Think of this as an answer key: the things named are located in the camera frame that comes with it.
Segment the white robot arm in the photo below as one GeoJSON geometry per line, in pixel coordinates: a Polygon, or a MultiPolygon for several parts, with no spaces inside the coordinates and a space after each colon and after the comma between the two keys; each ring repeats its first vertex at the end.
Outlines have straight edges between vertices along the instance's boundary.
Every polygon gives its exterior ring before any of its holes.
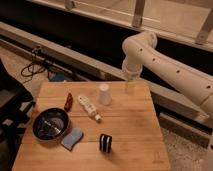
{"type": "Polygon", "coordinates": [[[140,77],[146,67],[213,119],[213,76],[176,61],[156,50],[157,36],[144,31],[122,43],[125,59],[122,71],[126,80],[140,77]]]}

